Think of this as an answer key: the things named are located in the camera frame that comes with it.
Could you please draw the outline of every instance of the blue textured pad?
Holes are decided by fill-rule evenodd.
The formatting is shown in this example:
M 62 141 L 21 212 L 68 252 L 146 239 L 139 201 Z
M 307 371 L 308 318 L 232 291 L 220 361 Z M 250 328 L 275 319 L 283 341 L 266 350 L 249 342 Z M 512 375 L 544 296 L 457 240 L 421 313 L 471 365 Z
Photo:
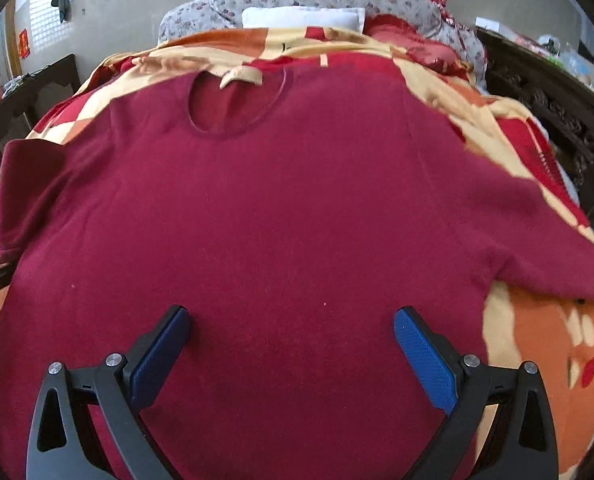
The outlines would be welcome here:
M 404 310 L 395 314 L 395 338 L 430 402 L 450 415 L 457 403 L 455 377 Z
M 191 317 L 180 308 L 130 377 L 130 407 L 139 412 L 152 406 L 182 348 L 188 341 Z

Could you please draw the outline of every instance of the carved wooden cabinet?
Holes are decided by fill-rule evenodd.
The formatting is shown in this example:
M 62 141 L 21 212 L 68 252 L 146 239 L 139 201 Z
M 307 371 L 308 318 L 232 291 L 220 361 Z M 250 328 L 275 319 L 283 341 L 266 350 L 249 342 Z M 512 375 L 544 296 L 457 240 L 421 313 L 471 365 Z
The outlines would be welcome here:
M 557 146 L 594 230 L 594 94 L 547 59 L 483 29 L 491 94 L 522 102 L 541 121 Z

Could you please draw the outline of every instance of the maroon t-shirt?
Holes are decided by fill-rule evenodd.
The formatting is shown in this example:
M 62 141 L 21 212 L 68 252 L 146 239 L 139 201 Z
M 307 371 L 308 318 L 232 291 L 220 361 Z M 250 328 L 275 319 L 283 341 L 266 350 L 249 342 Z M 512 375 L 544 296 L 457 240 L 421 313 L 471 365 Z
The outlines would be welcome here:
M 366 480 L 401 478 L 443 416 L 395 342 L 399 307 L 485 358 L 493 280 L 594 299 L 594 246 L 402 80 L 282 68 L 225 100 L 200 78 L 209 93 L 186 75 L 113 100 L 65 146 L 8 144 L 13 480 L 47 365 L 126 351 L 170 304 L 195 328 L 142 417 L 185 479 Z

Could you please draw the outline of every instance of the pillow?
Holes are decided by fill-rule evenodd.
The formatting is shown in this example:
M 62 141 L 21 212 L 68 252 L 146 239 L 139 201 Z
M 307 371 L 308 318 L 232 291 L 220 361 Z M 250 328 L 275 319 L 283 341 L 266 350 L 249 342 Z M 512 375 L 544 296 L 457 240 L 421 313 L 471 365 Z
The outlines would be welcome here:
M 248 7 L 241 15 L 244 28 L 339 27 L 363 31 L 365 9 L 318 9 L 317 7 Z

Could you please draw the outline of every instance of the silver bolt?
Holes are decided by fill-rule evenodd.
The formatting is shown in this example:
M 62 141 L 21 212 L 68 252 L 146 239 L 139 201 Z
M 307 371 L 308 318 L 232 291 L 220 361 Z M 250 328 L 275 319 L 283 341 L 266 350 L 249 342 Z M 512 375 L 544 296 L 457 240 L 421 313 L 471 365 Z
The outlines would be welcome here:
M 110 354 L 106 358 L 106 365 L 108 366 L 117 366 L 120 362 L 122 362 L 121 354 Z
M 58 361 L 55 361 L 48 367 L 48 373 L 50 375 L 55 375 L 55 374 L 58 374 L 59 372 L 61 372 L 61 363 Z
M 481 364 L 481 361 L 477 355 L 466 354 L 464 356 L 464 364 L 469 368 L 477 368 Z
M 537 365 L 535 363 L 533 363 L 532 361 L 526 361 L 524 363 L 524 370 L 526 370 L 530 374 L 536 374 L 537 373 Z

